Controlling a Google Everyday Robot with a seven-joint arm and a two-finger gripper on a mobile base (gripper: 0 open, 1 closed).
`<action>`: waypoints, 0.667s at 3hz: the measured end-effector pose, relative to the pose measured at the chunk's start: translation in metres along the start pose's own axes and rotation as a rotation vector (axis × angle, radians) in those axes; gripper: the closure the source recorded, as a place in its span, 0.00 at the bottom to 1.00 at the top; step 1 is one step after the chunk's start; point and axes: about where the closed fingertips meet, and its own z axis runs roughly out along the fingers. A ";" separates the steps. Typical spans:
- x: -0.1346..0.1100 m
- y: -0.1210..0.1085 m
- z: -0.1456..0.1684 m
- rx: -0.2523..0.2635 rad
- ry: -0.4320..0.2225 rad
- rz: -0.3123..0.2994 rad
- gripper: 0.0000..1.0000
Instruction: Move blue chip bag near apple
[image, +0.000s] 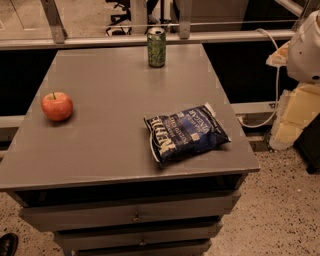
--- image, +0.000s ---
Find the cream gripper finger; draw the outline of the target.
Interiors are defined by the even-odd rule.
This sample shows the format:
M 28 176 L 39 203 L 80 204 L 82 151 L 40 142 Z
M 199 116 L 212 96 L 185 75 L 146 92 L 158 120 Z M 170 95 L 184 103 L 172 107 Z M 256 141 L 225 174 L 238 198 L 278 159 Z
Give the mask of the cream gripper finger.
M 271 129 L 271 148 L 285 150 L 292 146 L 319 113 L 319 84 L 299 83 L 293 91 L 284 90 Z
M 273 67 L 282 67 L 287 65 L 288 45 L 284 44 L 266 60 L 266 64 Z

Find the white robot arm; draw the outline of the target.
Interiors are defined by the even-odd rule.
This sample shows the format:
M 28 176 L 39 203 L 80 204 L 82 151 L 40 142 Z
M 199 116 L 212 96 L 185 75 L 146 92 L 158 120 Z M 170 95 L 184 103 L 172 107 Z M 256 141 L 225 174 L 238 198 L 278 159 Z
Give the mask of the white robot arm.
M 285 66 L 298 82 L 280 96 L 269 145 L 275 150 L 292 146 L 303 130 L 320 114 L 320 11 L 312 12 L 290 41 L 266 60 L 269 66 Z

